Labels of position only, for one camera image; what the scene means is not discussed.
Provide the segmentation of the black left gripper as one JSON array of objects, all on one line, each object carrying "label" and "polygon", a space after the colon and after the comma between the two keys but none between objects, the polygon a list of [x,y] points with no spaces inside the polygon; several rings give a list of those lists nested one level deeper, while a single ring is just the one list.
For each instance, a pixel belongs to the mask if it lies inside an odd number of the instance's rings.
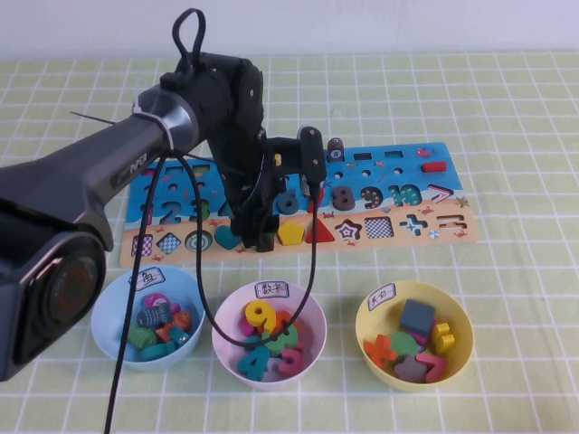
[{"label": "black left gripper", "polygon": [[244,185],[238,197],[231,202],[231,229],[242,236],[246,249],[258,252],[274,250],[274,231],[264,231],[271,225],[272,205],[283,190],[283,181],[276,175],[261,174],[256,185]]}]

